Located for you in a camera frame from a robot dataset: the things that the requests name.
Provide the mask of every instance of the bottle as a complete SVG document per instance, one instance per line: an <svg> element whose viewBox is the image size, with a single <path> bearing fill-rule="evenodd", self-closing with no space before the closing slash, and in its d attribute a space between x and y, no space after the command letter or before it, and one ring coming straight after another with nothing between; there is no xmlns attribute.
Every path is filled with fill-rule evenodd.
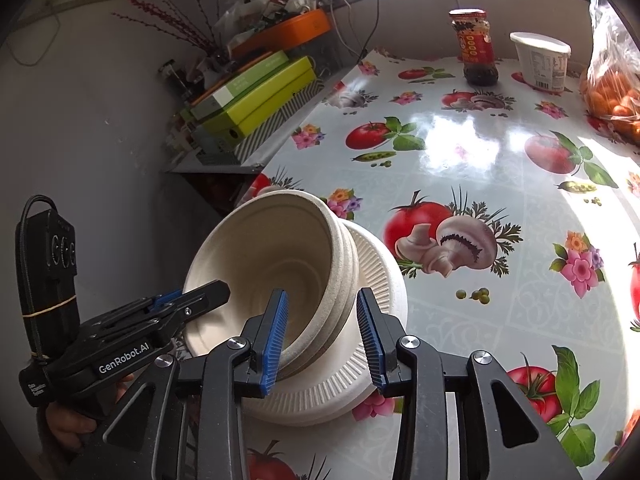
<svg viewBox="0 0 640 480"><path fill-rule="evenodd" d="M495 85L498 82L498 69L495 67L486 12L481 9L456 9L449 16L462 49L466 80L473 86Z"/></svg>

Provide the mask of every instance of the human hand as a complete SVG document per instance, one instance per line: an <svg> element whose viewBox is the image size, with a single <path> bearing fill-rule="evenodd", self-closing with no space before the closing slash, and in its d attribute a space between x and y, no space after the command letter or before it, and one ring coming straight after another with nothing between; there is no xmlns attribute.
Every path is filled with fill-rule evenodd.
<svg viewBox="0 0 640 480"><path fill-rule="evenodd" d="M133 380L133 374L121 378L116 383L116 402L127 391L125 383ZM82 442L79 435L95 431L97 423L92 418L81 415L58 402L52 402L45 410L45 418L51 434L61 446L72 451L80 451Z"/></svg>

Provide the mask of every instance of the stacked bowls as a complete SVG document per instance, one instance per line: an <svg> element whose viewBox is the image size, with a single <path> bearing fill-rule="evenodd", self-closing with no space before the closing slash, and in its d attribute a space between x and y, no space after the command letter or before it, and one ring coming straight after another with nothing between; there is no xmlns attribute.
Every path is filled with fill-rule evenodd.
<svg viewBox="0 0 640 480"><path fill-rule="evenodd" d="M184 291L223 280L229 302L189 323L195 355L242 332L262 314L274 288L289 296L278 378L308 367L338 337L358 290L358 254L348 229L315 196L280 190L227 216L194 258Z"/></svg>
<svg viewBox="0 0 640 480"><path fill-rule="evenodd" d="M266 399L242 402L247 415L268 422L319 424L375 391L354 307L361 287L406 324L404 280L388 249L302 191L268 192L220 222L196 254L184 291L211 280L227 282L231 296L187 325L194 356L239 335L247 319L264 312L274 288L289 296L278 379Z"/></svg>

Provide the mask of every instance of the orange tray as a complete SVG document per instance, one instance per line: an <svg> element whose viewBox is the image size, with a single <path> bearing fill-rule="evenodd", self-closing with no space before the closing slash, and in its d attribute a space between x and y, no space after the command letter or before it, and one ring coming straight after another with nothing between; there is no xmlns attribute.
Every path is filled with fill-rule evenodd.
<svg viewBox="0 0 640 480"><path fill-rule="evenodd" d="M259 48L272 52L290 50L329 30L331 30L331 24L326 12L322 9L311 10L254 34L235 47L231 57L238 59Z"/></svg>

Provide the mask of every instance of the table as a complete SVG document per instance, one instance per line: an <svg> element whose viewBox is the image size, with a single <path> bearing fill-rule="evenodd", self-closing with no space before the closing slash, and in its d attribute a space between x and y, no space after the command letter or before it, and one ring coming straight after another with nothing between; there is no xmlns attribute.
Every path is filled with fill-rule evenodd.
<svg viewBox="0 0 640 480"><path fill-rule="evenodd" d="M370 53L247 198L266 185L304 189L377 235L405 274L407 332L453 354L485 349L523 384L527 362L532 404L594 479L640 404L628 265L640 241L640 153L587 117L576 78L549 95L523 82L516 60L498 70L498 85L481 90L456 58ZM428 233L414 230L427 223ZM420 248L430 237L441 239L437 258ZM554 383L582 392L575 418ZM247 447L281 453L261 457L254 476L391 478L400 416L383 412L312 428L247 419ZM455 452L449 462L457 478Z"/></svg>

